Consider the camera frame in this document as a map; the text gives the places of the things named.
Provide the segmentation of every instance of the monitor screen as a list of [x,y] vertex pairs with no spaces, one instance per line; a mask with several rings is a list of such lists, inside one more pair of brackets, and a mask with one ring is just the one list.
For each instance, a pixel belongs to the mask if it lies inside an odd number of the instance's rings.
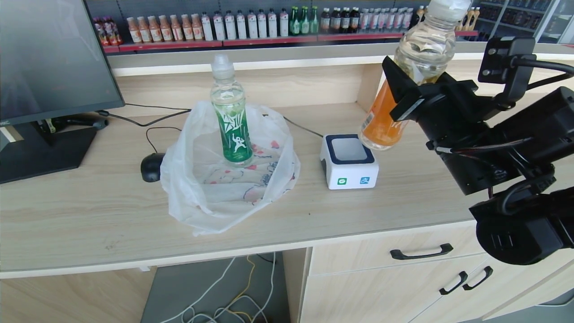
[[0,126],[123,106],[83,0],[2,1]]

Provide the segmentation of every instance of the drawer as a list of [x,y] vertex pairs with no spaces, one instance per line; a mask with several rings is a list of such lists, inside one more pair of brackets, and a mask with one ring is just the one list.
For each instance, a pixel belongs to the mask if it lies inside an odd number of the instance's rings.
[[468,221],[397,230],[365,240],[318,245],[313,247],[309,274],[333,274],[482,253],[475,224]]

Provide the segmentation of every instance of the black handle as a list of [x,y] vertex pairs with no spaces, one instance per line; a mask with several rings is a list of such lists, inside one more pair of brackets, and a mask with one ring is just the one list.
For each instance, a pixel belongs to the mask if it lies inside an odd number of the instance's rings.
[[454,250],[450,243],[445,243],[440,245],[441,251],[438,253],[431,253],[430,255],[422,255],[422,256],[407,256],[399,249],[391,250],[391,257],[397,260],[411,260],[411,259],[421,259],[421,258],[430,258],[436,256],[446,255],[447,253]]
[[467,278],[468,278],[468,274],[464,271],[461,271],[459,273],[460,276],[460,282],[458,284],[456,284],[455,287],[453,287],[451,290],[447,291],[446,289],[442,288],[439,290],[441,295],[448,295],[450,293],[452,293],[455,289],[459,288],[460,285],[462,285],[464,282],[466,282]]
[[481,279],[480,282],[476,283],[476,285],[474,285],[474,286],[469,286],[468,284],[464,284],[463,289],[464,290],[473,290],[473,289],[477,288],[478,285],[482,284],[485,280],[487,280],[488,277],[490,277],[492,275],[492,273],[494,272],[493,268],[490,266],[485,267],[484,271],[486,272],[486,276],[484,276],[484,278]]

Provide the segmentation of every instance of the white plastic bag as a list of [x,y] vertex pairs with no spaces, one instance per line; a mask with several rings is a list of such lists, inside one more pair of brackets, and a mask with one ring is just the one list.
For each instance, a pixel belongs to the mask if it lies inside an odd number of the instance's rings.
[[293,188],[301,163],[279,113],[247,105],[253,161],[234,168],[223,157],[218,119],[210,102],[190,112],[177,142],[161,163],[169,214],[194,235],[221,233]]

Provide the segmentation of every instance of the white bottle cap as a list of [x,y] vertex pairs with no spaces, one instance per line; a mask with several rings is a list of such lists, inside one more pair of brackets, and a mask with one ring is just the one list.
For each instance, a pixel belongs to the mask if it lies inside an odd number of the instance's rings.
[[229,79],[235,75],[233,63],[225,54],[215,54],[214,62],[211,63],[211,72],[216,79]]
[[472,0],[432,0],[428,5],[428,13],[444,20],[462,20],[468,13]]

